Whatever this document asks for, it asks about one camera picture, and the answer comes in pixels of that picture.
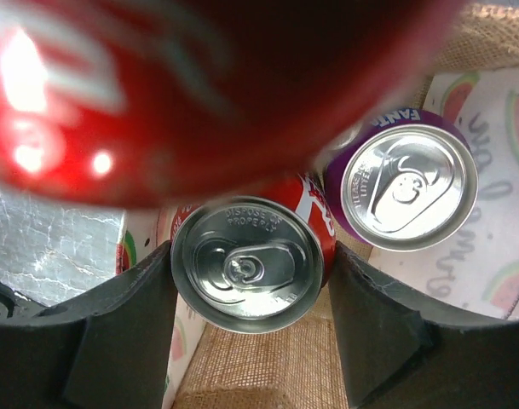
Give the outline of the red cola can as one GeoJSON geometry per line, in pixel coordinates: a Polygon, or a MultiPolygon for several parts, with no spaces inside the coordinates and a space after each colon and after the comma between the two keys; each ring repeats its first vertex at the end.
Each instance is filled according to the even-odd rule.
{"type": "Polygon", "coordinates": [[[255,196],[177,207],[170,271],[183,300],[211,324],[268,333],[292,325],[314,306],[335,247],[319,178],[305,173],[255,196]]]}

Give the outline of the purple Fanta can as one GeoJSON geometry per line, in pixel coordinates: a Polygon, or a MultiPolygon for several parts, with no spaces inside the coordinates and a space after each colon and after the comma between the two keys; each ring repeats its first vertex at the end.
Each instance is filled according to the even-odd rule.
{"type": "Polygon", "coordinates": [[[472,212],[478,171],[446,119],[402,107],[372,118],[323,170],[326,202],[350,235],[387,251],[419,251],[472,212]]]}

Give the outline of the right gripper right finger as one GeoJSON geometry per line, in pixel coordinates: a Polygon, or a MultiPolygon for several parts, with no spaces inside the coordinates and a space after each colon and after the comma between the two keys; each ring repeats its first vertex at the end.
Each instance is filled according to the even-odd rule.
{"type": "Polygon", "coordinates": [[[519,320],[438,301],[343,244],[328,283],[353,408],[519,408],[519,320]]]}

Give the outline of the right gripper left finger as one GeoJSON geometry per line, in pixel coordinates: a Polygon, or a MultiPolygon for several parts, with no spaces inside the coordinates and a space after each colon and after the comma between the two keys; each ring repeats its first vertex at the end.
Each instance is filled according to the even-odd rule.
{"type": "Polygon", "coordinates": [[[0,408],[159,408],[176,309],[170,244],[52,307],[0,282],[0,408]]]}

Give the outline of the burlap canvas watermelon bag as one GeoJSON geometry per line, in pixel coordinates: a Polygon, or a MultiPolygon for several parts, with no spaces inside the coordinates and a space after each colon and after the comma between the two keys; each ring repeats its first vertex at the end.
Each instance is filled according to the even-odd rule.
{"type": "Polygon", "coordinates": [[[435,95],[358,114],[314,173],[124,215],[118,275],[135,278],[137,344],[111,408],[519,408],[519,293],[491,315],[442,300],[479,199],[500,198],[474,287],[519,251],[519,7],[466,5],[437,72],[476,75],[508,115],[472,133],[435,95]]]}

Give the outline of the glass cola bottle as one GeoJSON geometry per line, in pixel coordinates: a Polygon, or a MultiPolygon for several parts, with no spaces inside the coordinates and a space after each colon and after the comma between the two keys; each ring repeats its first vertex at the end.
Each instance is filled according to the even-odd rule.
{"type": "Polygon", "coordinates": [[[154,208],[309,167],[461,1],[0,1],[0,182],[154,208]]]}

